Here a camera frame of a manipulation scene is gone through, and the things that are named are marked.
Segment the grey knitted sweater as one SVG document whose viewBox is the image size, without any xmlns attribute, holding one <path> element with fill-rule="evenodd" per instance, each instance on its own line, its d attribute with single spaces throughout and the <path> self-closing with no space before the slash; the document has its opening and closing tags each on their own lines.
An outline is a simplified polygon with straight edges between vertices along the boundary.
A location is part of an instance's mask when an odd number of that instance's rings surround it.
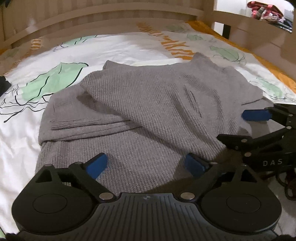
<svg viewBox="0 0 296 241">
<path fill-rule="evenodd" d="M 224 162 L 229 153 L 217 136 L 267 133 L 267 124 L 251 126 L 241 114 L 272 105 L 233 67 L 200 53 L 163 66 L 107 61 L 50 97 L 36 168 L 65 168 L 105 153 L 108 167 L 98 181 L 114 194 L 179 191 L 190 181 L 186 154 Z"/>
</svg>

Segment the red patterned clothes pile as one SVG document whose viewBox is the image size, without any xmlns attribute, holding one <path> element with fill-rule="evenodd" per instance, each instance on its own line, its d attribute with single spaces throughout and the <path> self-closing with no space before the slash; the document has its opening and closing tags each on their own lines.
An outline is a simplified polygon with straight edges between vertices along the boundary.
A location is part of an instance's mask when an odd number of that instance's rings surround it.
<svg viewBox="0 0 296 241">
<path fill-rule="evenodd" d="M 251 9 L 251 17 L 266 21 L 268 24 L 276 26 L 289 33 L 293 31 L 293 23 L 291 20 L 286 19 L 281 10 L 273 4 L 265 4 L 257 1 L 249 1 L 247 7 Z"/>
</svg>

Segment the wooden side cabinet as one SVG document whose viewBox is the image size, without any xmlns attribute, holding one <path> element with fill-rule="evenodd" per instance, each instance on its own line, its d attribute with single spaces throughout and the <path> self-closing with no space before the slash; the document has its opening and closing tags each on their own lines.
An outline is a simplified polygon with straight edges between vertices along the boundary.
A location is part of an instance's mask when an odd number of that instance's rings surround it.
<svg viewBox="0 0 296 241">
<path fill-rule="evenodd" d="M 295 29 L 292 33 L 264 21 L 217 10 L 218 1 L 205 1 L 205 19 L 210 25 L 221 23 L 230 27 L 229 41 L 269 61 L 295 79 Z"/>
</svg>

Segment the white leaf-print bed sheet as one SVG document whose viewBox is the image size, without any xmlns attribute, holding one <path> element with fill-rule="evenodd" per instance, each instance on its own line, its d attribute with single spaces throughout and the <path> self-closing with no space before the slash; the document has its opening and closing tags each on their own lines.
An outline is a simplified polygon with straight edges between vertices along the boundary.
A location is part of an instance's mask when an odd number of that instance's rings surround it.
<svg viewBox="0 0 296 241">
<path fill-rule="evenodd" d="M 295 82 L 198 21 L 127 24 L 33 39 L 1 55 L 10 88 L 1 95 L 1 233 L 16 232 L 11 206 L 32 178 L 38 132 L 50 96 L 100 70 L 107 60 L 132 66 L 191 60 L 197 52 L 232 66 L 273 102 L 295 103 Z"/>
</svg>

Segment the black garment on bed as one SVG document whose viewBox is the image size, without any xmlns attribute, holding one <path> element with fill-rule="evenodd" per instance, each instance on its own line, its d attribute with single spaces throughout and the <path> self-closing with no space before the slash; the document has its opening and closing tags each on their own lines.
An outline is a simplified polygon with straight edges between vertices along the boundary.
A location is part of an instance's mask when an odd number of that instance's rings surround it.
<svg viewBox="0 0 296 241">
<path fill-rule="evenodd" d="M 11 83 L 4 76 L 0 76 L 0 96 L 2 96 L 9 88 Z"/>
</svg>

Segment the wooden bed headboard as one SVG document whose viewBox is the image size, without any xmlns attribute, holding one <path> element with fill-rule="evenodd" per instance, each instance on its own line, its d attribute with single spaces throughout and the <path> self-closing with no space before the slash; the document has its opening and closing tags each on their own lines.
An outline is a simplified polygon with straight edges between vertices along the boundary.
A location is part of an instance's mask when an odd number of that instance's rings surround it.
<svg viewBox="0 0 296 241">
<path fill-rule="evenodd" d="M 1 1 L 1 49 L 77 25 L 125 18 L 203 20 L 216 1 Z"/>
</svg>

